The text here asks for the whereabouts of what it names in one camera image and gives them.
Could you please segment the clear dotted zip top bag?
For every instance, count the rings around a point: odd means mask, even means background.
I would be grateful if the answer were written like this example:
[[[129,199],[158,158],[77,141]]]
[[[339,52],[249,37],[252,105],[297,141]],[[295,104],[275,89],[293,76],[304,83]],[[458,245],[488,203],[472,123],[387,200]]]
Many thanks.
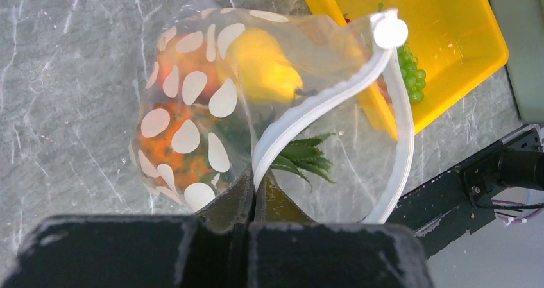
[[[257,193],[268,175],[311,219],[317,221],[384,223],[407,183],[414,153],[414,123],[400,73],[397,49],[407,42],[407,24],[396,9],[380,10],[338,25],[326,15],[290,16],[241,8],[183,8],[159,33],[153,70],[143,90],[142,103],[129,152],[145,188],[196,213],[216,193],[206,183],[194,183],[182,193],[154,187],[143,174],[134,140],[139,123],[155,104],[196,102],[207,76],[189,73],[179,94],[177,66],[162,88],[157,83],[159,37],[166,42],[186,33],[176,44],[187,53],[207,41],[207,60],[216,69],[230,44],[249,28],[259,28],[279,42],[284,55],[301,76],[306,95],[289,104],[252,104],[227,78],[210,98],[215,117],[235,114],[250,127],[250,163],[238,170],[253,176]],[[367,49],[365,40],[371,42]],[[374,82],[387,85],[387,104]],[[357,95],[370,88],[370,102]]]

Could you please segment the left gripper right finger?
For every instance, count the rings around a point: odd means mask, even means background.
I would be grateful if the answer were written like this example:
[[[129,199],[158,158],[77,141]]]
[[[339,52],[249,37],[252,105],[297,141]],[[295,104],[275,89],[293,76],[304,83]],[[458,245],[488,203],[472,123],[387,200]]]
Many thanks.
[[[433,287],[421,243],[398,224],[314,222],[265,177],[248,230],[250,287]]]

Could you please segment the orange toy pineapple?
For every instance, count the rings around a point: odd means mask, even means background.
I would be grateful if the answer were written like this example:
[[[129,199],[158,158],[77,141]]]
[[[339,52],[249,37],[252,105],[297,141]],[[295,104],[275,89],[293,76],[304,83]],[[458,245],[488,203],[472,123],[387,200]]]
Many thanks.
[[[250,163],[250,127],[245,119],[213,116],[205,105],[157,103],[139,123],[135,148],[154,187],[182,193],[194,183],[225,190]]]

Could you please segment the yellow toy pear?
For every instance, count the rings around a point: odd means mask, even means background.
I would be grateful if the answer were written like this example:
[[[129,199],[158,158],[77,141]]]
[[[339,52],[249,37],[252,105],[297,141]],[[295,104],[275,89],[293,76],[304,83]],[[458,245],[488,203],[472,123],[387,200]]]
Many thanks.
[[[217,67],[219,80],[232,79],[252,104],[289,104],[306,95],[301,76],[279,42],[259,28],[237,37]]]

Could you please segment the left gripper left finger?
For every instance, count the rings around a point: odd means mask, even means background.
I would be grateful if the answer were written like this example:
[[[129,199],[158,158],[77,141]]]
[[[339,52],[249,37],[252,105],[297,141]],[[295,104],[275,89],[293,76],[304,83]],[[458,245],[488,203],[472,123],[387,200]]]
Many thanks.
[[[254,200],[242,173],[193,215],[57,215],[27,234],[3,287],[232,287]]]

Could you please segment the toy peach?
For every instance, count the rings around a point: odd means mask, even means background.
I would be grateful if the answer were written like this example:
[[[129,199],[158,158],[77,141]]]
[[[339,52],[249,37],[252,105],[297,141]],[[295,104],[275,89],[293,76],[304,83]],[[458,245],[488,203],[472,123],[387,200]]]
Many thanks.
[[[187,53],[178,52],[176,44],[185,36],[187,34],[182,33],[173,37],[168,42],[166,42],[166,36],[162,35],[159,37],[157,44],[158,54],[156,57],[156,61],[158,62],[157,83],[162,88],[165,79],[170,75],[173,67],[177,66],[180,80],[178,91],[181,94],[185,77],[191,72],[200,71],[207,76],[207,84],[196,99],[196,102],[208,105],[210,98],[220,87],[216,65],[214,62],[207,60],[207,41],[205,39],[200,47],[194,51]]]

